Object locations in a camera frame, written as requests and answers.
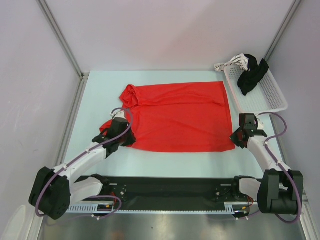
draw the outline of perforated basket side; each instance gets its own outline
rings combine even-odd
[[[240,113],[259,114],[263,112],[279,112],[288,108],[275,78],[269,70],[253,91],[243,96],[238,87],[238,79],[243,73],[237,65],[224,69],[224,73],[233,95],[234,102]]]

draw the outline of metal frame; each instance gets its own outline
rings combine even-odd
[[[77,87],[76,95],[74,97],[72,109],[69,113],[69,118],[68,118],[68,122],[67,122],[67,125],[65,128],[65,133],[63,135],[62,142],[60,145],[59,154],[58,154],[58,157],[56,160],[56,164],[60,164],[60,163],[62,163],[62,161],[66,155],[66,152],[67,152],[67,148],[68,148],[69,141],[71,138],[71,133],[72,133],[75,121],[76,121],[77,113],[78,113],[78,110],[80,107],[80,102],[81,102],[81,99],[82,99],[82,96],[83,96],[83,93],[84,93],[84,90],[86,87],[86,83],[87,83],[89,74],[82,72],[82,70],[81,70],[66,38],[64,37],[57,21],[55,20],[53,13],[50,10],[50,7],[48,6],[46,0],[36,0],[36,1],[39,4],[39,7],[41,8],[44,16],[46,17],[50,27],[52,28],[53,33],[57,37],[57,40],[59,41],[64,53],[66,54],[66,57],[69,59],[71,65],[72,65],[72,68],[74,69],[76,74],[79,76],[79,80],[80,80],[79,85]],[[284,32],[288,28],[290,22],[292,21],[295,13],[297,12],[297,9],[301,5],[302,1],[303,0],[294,0],[294,2],[292,3],[287,15],[284,18],[282,25],[280,26],[277,34],[275,35],[275,37],[274,37],[266,55],[265,55],[265,59],[267,61],[272,56],[275,48],[277,47],[278,43],[280,42],[282,36],[284,35]],[[277,126],[276,125],[273,125],[273,126],[274,126],[274,130],[276,132],[278,132]],[[281,139],[278,140],[278,144],[279,144],[279,147],[281,150],[282,157],[285,160],[286,153],[284,151]],[[33,219],[33,222],[32,222],[32,226],[30,228],[28,239],[36,239],[35,236],[40,231],[41,223],[42,223],[42,218],[38,218],[35,216],[35,218]],[[301,224],[302,224],[304,234],[305,234],[307,240],[320,239],[319,231],[318,231],[317,226],[315,224],[315,221],[313,219],[313,216],[312,216],[312,213],[310,210],[310,206],[309,206],[309,202],[308,202],[308,199],[307,199],[305,192],[303,193],[303,208],[302,208]]]

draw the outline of red t-shirt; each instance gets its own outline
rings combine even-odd
[[[135,149],[163,153],[224,152],[232,121],[224,83],[128,85],[120,96],[133,114]],[[100,131],[108,128],[106,122]]]

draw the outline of white wall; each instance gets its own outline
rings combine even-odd
[[[269,61],[289,107],[284,150],[304,187],[320,227],[320,1],[305,0]]]
[[[90,70],[212,70],[265,56],[293,0],[47,0]]]
[[[33,182],[56,160],[79,82],[35,0],[0,1],[0,76],[0,237],[24,239]],[[20,206],[20,237],[3,235]]]

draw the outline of black cloth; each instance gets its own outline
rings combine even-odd
[[[250,54],[245,54],[245,56],[249,59],[248,71],[244,71],[238,79],[238,87],[244,96],[258,85],[269,69],[266,60],[262,59],[258,65],[257,59],[254,56]]]

